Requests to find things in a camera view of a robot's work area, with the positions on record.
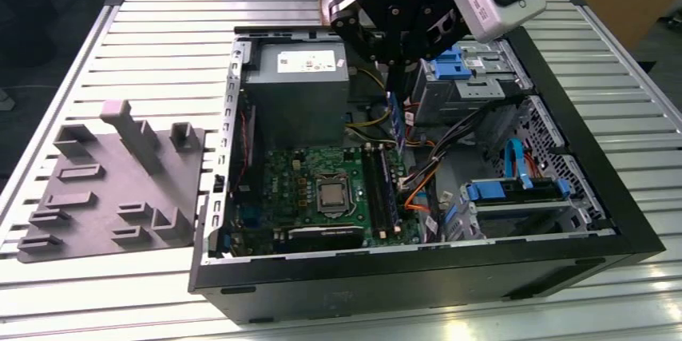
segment yellow wire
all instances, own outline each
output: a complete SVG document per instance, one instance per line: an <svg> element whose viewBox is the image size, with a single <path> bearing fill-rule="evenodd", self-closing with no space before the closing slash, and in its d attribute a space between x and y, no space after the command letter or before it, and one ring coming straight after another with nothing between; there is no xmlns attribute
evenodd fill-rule
<svg viewBox="0 0 682 341"><path fill-rule="evenodd" d="M385 92L385 85L383 85L383 81L380 81L379 78L373 76L373 73L367 71L364 68L357 68L357 71L364 72L373 79L379 87L381 87L381 90ZM391 116L391 108L385 109L385 113L379 119L372 121L364 121L363 123L345 124L345 127L368 127L369 125L375 125L384 122L385 119L388 119L388 116Z"/></svg>
<svg viewBox="0 0 682 341"><path fill-rule="evenodd" d="M385 85L383 85L383 81L380 81L379 78L373 76L373 73L367 71L364 68L357 68L357 71L364 72L373 79L376 84L379 84L379 87L381 87L383 91L385 91Z"/></svg>

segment cpu socket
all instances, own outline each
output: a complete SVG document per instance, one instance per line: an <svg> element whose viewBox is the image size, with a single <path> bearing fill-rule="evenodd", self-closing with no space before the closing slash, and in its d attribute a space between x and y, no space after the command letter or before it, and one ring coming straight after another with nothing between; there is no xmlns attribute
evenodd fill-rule
<svg viewBox="0 0 682 341"><path fill-rule="evenodd" d="M315 179L317 212L335 219L348 213L348 178L345 174L325 175Z"/></svg>

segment sticker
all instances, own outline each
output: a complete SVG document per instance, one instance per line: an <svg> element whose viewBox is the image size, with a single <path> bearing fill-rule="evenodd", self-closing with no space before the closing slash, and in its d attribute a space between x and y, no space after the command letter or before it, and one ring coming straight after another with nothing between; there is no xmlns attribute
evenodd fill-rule
<svg viewBox="0 0 682 341"><path fill-rule="evenodd" d="M283 51L277 55L277 72L333 72L333 51Z"/></svg>
<svg viewBox="0 0 682 341"><path fill-rule="evenodd" d="M471 0L471 5L474 6L474 13L476 14L478 20L480 21L482 24L487 24L486 21L488 21L490 16L486 7L483 7L478 0Z"/></svg>
<svg viewBox="0 0 682 341"><path fill-rule="evenodd" d="M412 112L404 113L404 123L410 126L415 126L415 114Z"/></svg>
<svg viewBox="0 0 682 341"><path fill-rule="evenodd" d="M438 199L439 203L448 203L452 200L452 195L448 191L443 191L440 194L440 198Z"/></svg>
<svg viewBox="0 0 682 341"><path fill-rule="evenodd" d="M467 67L483 67L483 61L480 59L464 59L464 65Z"/></svg>
<svg viewBox="0 0 682 341"><path fill-rule="evenodd" d="M426 227L428 227L431 232L438 233L438 223L434 219L431 219L431 216L426 218Z"/></svg>

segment power supply label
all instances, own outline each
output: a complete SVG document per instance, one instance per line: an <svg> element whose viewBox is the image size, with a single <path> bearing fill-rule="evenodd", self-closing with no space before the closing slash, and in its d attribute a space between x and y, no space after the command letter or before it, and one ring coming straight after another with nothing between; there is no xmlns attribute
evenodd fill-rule
<svg viewBox="0 0 682 341"><path fill-rule="evenodd" d="M333 51L283 51L277 55L277 72L333 72Z"/></svg>

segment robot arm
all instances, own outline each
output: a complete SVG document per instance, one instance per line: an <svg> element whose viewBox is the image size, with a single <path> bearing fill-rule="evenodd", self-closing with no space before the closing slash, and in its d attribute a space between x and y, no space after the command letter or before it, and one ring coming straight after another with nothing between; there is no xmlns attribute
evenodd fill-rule
<svg viewBox="0 0 682 341"><path fill-rule="evenodd" d="M487 42L544 10L544 0L323 0L329 24L360 56L388 67L388 91L403 73L467 34ZM360 11L375 30L359 22Z"/></svg>

